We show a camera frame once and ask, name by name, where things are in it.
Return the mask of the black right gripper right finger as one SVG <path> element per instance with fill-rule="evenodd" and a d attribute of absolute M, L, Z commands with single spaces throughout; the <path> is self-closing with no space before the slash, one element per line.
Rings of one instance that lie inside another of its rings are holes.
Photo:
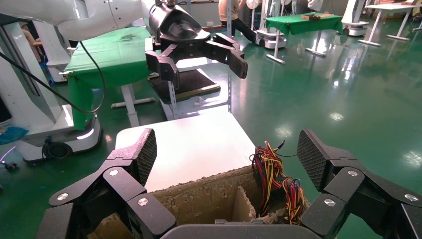
<path fill-rule="evenodd" d="M 301 222 L 320 238 L 335 238 L 350 215 L 385 239 L 421 238 L 419 194 L 370 172 L 350 151 L 324 144 L 310 129 L 300 132 L 297 156 L 320 193 Z"/>

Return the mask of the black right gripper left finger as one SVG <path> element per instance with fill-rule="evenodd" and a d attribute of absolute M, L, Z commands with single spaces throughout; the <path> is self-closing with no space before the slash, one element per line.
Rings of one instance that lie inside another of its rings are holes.
<path fill-rule="evenodd" d="M 113 150 L 97 171 L 53 194 L 37 238 L 85 239 L 113 214 L 135 238 L 161 238 L 176 218 L 145 188 L 156 157 L 156 135 L 147 128 L 135 144 Z"/>

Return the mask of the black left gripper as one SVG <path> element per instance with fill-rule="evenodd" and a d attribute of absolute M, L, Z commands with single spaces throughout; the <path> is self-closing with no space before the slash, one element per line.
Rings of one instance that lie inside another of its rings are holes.
<path fill-rule="evenodd" d="M 206 57 L 223 63 L 239 78 L 245 79 L 248 63 L 244 52 L 232 38 L 211 34 L 178 5 L 160 3 L 149 15 L 149 27 L 154 38 L 145 39 L 147 68 L 158 73 L 162 80 L 179 88 L 180 77 L 176 62 L 185 59 Z"/>

